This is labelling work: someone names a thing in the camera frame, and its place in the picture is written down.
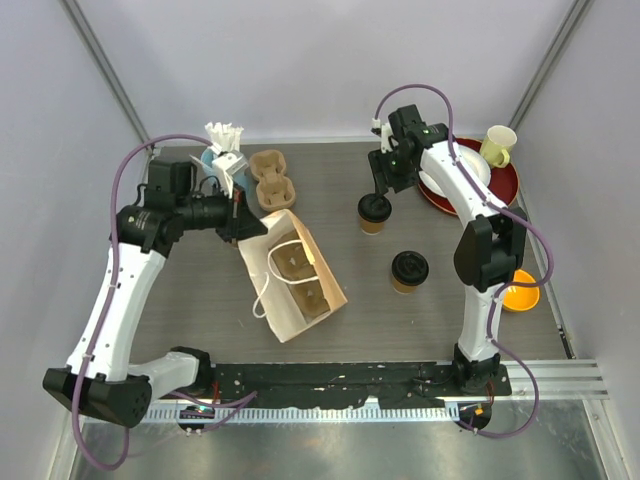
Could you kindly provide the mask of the brown paper bag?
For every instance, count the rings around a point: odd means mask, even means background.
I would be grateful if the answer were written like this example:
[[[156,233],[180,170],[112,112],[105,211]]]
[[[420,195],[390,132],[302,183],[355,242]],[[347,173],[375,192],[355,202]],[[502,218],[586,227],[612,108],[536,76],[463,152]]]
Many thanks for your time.
[[[261,220],[267,233],[238,243],[257,297],[252,314],[285,343],[347,304],[310,230],[290,210]]]

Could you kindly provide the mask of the black coffee cup lid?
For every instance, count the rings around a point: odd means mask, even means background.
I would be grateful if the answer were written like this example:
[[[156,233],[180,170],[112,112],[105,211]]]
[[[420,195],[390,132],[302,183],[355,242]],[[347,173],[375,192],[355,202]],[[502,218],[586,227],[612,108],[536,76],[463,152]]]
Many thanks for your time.
[[[426,258],[413,250],[399,252],[391,263],[392,277],[408,287],[417,287],[423,284],[428,278],[429,270]]]

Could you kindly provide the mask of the brown paper cup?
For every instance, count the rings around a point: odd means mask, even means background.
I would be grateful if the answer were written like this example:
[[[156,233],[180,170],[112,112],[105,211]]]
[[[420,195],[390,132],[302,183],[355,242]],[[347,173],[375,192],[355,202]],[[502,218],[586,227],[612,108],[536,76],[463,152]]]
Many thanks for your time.
[[[379,234],[385,227],[385,220],[371,220],[369,218],[361,217],[359,219],[359,225],[363,233],[366,235],[377,235]]]
[[[396,279],[395,277],[392,278],[392,285],[394,290],[402,295],[411,294],[419,287],[419,285],[405,284],[399,281],[398,279]]]

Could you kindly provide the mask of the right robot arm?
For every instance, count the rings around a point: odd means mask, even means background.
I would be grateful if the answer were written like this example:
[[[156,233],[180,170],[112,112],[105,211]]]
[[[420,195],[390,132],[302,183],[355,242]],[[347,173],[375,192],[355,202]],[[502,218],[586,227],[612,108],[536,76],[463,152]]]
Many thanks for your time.
[[[454,268],[465,286],[464,320],[454,346],[451,380],[472,395],[494,380],[501,355],[496,345],[500,310],[508,283],[524,260],[527,216],[492,197],[466,165],[460,146],[444,124],[426,124],[414,105],[375,118],[380,139],[368,156],[375,192],[399,193],[429,175],[454,208],[463,232],[454,252]]]

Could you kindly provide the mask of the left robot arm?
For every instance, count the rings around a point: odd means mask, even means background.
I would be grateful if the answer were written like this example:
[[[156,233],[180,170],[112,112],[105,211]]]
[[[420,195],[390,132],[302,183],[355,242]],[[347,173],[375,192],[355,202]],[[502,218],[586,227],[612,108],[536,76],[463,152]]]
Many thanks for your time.
[[[266,234],[251,212],[243,185],[215,173],[211,194],[196,182],[189,161],[158,158],[132,205],[116,215],[107,268],[81,338],[62,368],[50,368],[43,388],[68,410],[133,428],[149,405],[176,390],[193,399],[213,385],[210,355],[174,347],[154,361],[133,365],[135,332],[151,287],[175,243],[187,231],[212,229],[226,243]]]

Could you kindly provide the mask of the single cardboard cup carrier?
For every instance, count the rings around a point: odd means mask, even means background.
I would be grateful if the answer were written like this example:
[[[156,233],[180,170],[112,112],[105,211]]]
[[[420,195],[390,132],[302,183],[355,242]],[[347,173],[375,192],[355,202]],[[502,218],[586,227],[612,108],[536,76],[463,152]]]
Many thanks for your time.
[[[302,242],[299,239],[287,239],[274,248],[271,264],[277,274],[285,280],[306,322],[309,323],[327,313],[329,304]]]

